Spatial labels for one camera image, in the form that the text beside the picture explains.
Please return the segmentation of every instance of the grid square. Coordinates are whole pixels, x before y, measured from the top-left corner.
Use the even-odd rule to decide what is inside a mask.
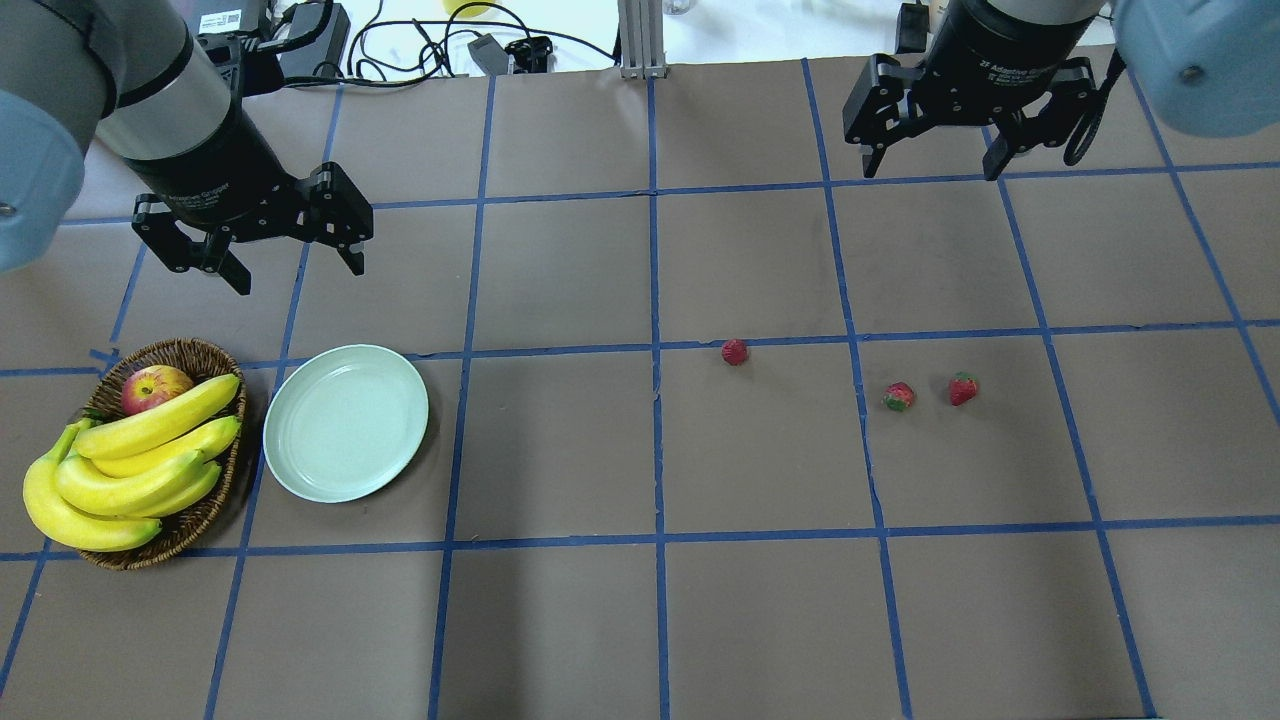
[[[0,478],[8,488],[0,502],[0,552],[32,552],[44,544],[45,536],[31,524],[22,503],[22,478],[58,442],[96,387],[97,375],[0,378],[0,413],[9,418],[0,452]]]
[[[449,78],[347,92],[332,159],[370,202],[475,197],[488,88],[488,78]]]
[[[1184,173],[1181,181],[1240,314],[1280,318],[1280,169]]]
[[[799,61],[677,65],[654,101],[660,187],[822,179]]]
[[[1056,342],[1105,516],[1280,512],[1280,428],[1234,329]]]
[[[648,352],[471,365],[457,537],[654,530]]]
[[[890,525],[1088,520],[1075,452],[1038,337],[872,342],[861,346],[867,437]],[[982,393],[952,407],[956,372]],[[881,402],[905,380],[916,405]]]
[[[255,547],[444,539],[462,364],[431,360],[413,366],[426,383],[431,407],[426,436],[408,466],[372,495],[337,505],[294,496],[264,466]]]
[[[652,340],[644,199],[490,205],[480,254],[476,348]]]
[[[276,360],[302,243],[279,237],[234,245],[232,252],[253,273],[247,297],[218,275],[170,273],[148,250],[120,331],[122,350],[169,337],[202,337],[241,363]]]
[[[422,715],[439,573],[438,552],[248,559],[215,717]]]
[[[1052,325],[1230,319],[1166,176],[1010,181]]]
[[[223,557],[146,573],[50,561],[4,717],[202,716],[234,568]]]
[[[897,717],[874,539],[667,546],[673,717]]]
[[[1178,132],[1156,115],[1160,136],[1176,165],[1275,163],[1280,160],[1280,126],[1267,126],[1242,137],[1197,137]]]
[[[462,350],[475,209],[378,210],[374,232],[358,277],[335,251],[311,247],[289,355],[357,342],[416,354]]]
[[[1102,85],[1107,77],[1107,65],[1111,63],[1112,45],[1078,46],[1073,58],[1084,56],[1093,64],[1093,78],[1097,85]],[[1098,126],[1098,135],[1093,140],[1088,154],[1075,168],[1068,168],[1062,163],[1061,147],[1044,147],[1038,145],[1024,158],[1015,158],[1007,172],[1036,172],[1036,170],[1093,170],[1098,168],[1162,168],[1165,159],[1156,145],[1156,137],[1151,132],[1147,117],[1138,102],[1138,95],[1133,90],[1133,81],[1128,73],[1120,76],[1111,96],[1107,99],[1107,109],[1102,115],[1102,124]]]
[[[127,224],[64,227],[44,258],[0,275],[0,368],[93,365],[88,351],[111,340],[140,245]]]
[[[1036,325],[993,183],[841,187],[835,193],[859,332]]]
[[[657,717],[653,552],[456,553],[440,719]]]
[[[662,356],[667,532],[867,528],[858,398],[845,345]]]
[[[904,67],[911,67],[922,55],[896,58]],[[863,177],[859,147],[845,142],[844,108],[865,64],[865,58],[819,58],[809,61],[832,179]],[[936,127],[890,147],[876,177],[974,176],[982,173],[982,155],[986,151],[987,143],[978,128]]]
[[[845,334],[820,190],[658,200],[663,340]]]
[[[920,720],[1138,717],[1093,533],[895,538]]]
[[[645,83],[626,81],[613,68],[497,82],[488,196],[649,186]]]
[[[1166,717],[1266,717],[1280,706],[1280,529],[1110,533],[1156,707]]]
[[[250,493],[253,489],[253,480],[257,478],[257,468],[261,462],[262,479],[268,477],[266,461],[260,452],[262,448],[262,420],[266,418],[266,409],[271,404],[275,391],[275,369],[242,369],[244,373],[244,388],[248,393],[248,407],[244,410],[244,425],[241,430],[239,456],[244,462],[241,466],[239,483],[232,488],[221,512],[214,519],[192,547],[239,547],[244,530],[244,509],[248,503]]]

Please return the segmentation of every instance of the apple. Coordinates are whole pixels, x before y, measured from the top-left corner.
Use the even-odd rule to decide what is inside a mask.
[[[120,389],[125,415],[137,415],[196,387],[191,375],[173,365],[151,365],[129,375]]]

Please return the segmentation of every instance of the strawberry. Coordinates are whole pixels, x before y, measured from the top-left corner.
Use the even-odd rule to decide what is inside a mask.
[[[884,406],[904,413],[915,404],[915,391],[906,383],[893,383],[884,389]]]
[[[970,375],[969,373],[956,373],[956,377],[951,378],[951,405],[964,405],[974,397],[978,397],[978,378]]]
[[[746,343],[740,340],[731,340],[721,346],[721,357],[730,365],[746,363],[748,355]]]

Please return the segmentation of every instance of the yellow object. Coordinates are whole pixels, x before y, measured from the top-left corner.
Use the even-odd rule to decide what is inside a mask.
[[[72,450],[93,460],[115,460],[159,447],[221,410],[238,388],[234,374],[210,378],[150,410],[79,433]]]
[[[178,495],[170,497],[168,501],[143,507],[137,514],[145,518],[168,518],[179,510],[189,507],[209,495],[209,491],[214,489],[214,486],[218,484],[218,477],[223,474],[223,466],[218,462],[205,462],[200,473],[196,482],[179,491]]]
[[[444,12],[447,14],[453,15],[454,10],[457,10],[462,5],[466,5],[468,1],[470,0],[440,0],[440,4],[444,5]],[[476,5],[475,8],[467,8],[466,10],[462,10],[461,13],[458,13],[458,19],[461,19],[461,18],[477,18],[477,17],[485,14],[488,10],[489,10],[489,8],[486,8],[484,5]]]
[[[115,552],[146,544],[160,533],[160,520],[150,518],[95,518],[82,512],[58,495],[58,466],[76,436],[90,427],[88,420],[67,425],[58,443],[36,459],[22,483],[22,501],[36,528],[65,546],[96,552]]]
[[[160,447],[152,447],[146,452],[114,460],[95,459],[93,466],[113,478],[128,478],[129,475],[146,473],[151,468],[188,450],[198,450],[201,460],[212,460],[230,447],[232,442],[236,441],[236,434],[239,433],[239,418],[227,415],[225,418],[210,420],[189,433],[174,438]]]
[[[70,454],[58,464],[55,487],[63,500],[93,515],[137,515],[178,495],[201,475],[198,450],[188,450],[129,478],[104,475],[88,459]]]

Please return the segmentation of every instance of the banana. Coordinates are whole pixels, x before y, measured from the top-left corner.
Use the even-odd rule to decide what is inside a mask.
[[[196,482],[191,483],[165,502],[159,502],[150,507],[138,510],[136,515],[141,515],[143,518],[168,518],[179,510],[186,510],[188,506],[195,505],[196,501],[209,495],[209,491],[214,489],[214,486],[218,484],[218,478],[221,474],[221,465],[218,462],[205,462],[200,477],[196,478]]]
[[[93,460],[116,460],[159,447],[221,410],[238,388],[234,374],[210,378],[150,410],[83,430],[72,450]]]
[[[202,471],[198,450],[129,478],[99,473],[88,459],[72,452],[58,464],[54,486],[67,502],[93,515],[137,515],[138,510],[168,501],[193,483]]]
[[[54,487],[59,464],[76,436],[88,424],[88,420],[81,420],[67,425],[52,450],[37,457],[27,469],[22,483],[22,501],[27,506],[27,515],[40,532],[69,547],[115,552],[143,546],[160,533],[160,520],[95,518],[68,503]]]
[[[145,473],[165,460],[180,455],[188,450],[198,450],[204,460],[212,460],[230,447],[239,433],[241,421],[234,415],[210,420],[189,433],[172,439],[160,447],[154,447],[146,452],[119,457],[115,460],[93,459],[93,466],[113,478],[128,478]]]

